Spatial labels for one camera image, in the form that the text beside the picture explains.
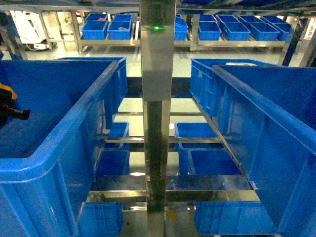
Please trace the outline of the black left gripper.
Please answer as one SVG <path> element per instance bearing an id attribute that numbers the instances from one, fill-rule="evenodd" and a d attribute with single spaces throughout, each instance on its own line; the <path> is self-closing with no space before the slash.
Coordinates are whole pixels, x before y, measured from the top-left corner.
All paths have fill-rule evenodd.
<path id="1" fill-rule="evenodd" d="M 8 117 L 20 120 L 28 120 L 30 110 L 18 110 L 15 106 L 15 100 L 11 99 L 11 92 L 0 89 L 0 125 L 7 123 Z"/>

